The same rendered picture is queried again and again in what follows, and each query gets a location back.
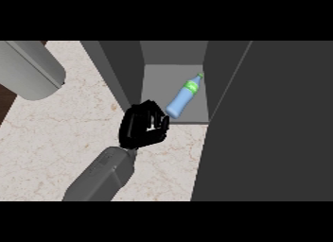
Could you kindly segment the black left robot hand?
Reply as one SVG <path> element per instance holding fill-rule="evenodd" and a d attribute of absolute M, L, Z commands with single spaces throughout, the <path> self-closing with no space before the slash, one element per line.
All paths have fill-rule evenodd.
<path fill-rule="evenodd" d="M 158 104 L 145 100 L 127 109 L 118 128 L 118 143 L 136 149 L 161 143 L 167 138 L 168 116 Z"/>

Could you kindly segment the dark grey cabinet door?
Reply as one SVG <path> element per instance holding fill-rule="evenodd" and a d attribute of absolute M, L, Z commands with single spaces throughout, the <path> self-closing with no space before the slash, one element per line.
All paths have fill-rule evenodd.
<path fill-rule="evenodd" d="M 333 42 L 255 42 L 207 129 L 193 200 L 333 200 Z"/>

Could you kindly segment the blue water bottle green label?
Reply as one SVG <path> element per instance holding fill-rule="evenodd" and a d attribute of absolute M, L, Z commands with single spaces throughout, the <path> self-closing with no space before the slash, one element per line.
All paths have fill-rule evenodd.
<path fill-rule="evenodd" d="M 188 106 L 192 97 L 195 96 L 199 88 L 199 80 L 204 75 L 198 73 L 192 79 L 189 79 L 179 90 L 177 95 L 171 99 L 170 103 L 165 105 L 165 113 L 173 118 L 177 119 L 185 107 Z"/>

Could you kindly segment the grey open cabinet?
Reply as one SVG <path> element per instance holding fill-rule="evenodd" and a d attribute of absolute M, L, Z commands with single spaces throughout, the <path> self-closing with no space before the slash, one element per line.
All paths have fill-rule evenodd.
<path fill-rule="evenodd" d="M 204 72 L 201 41 L 81 41 L 81 45 L 124 111 L 146 99 L 164 109 L 185 82 Z"/>

